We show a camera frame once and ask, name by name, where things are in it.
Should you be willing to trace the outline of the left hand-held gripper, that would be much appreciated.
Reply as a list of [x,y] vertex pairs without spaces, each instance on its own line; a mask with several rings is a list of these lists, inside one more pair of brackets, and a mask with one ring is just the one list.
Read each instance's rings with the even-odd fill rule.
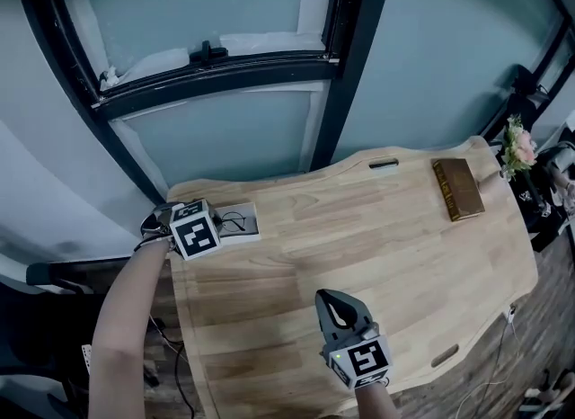
[[141,245],[167,240],[185,261],[213,253],[221,247],[215,219],[206,199],[158,205],[141,223]]

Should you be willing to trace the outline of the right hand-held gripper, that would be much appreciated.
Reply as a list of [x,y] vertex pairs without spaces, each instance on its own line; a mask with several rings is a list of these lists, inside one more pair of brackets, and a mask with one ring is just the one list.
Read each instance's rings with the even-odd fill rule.
[[[393,367],[387,339],[363,301],[337,290],[315,293],[315,309],[327,343],[322,356],[326,365],[349,390],[375,383],[387,387]],[[357,334],[339,340],[339,330],[363,328]]]

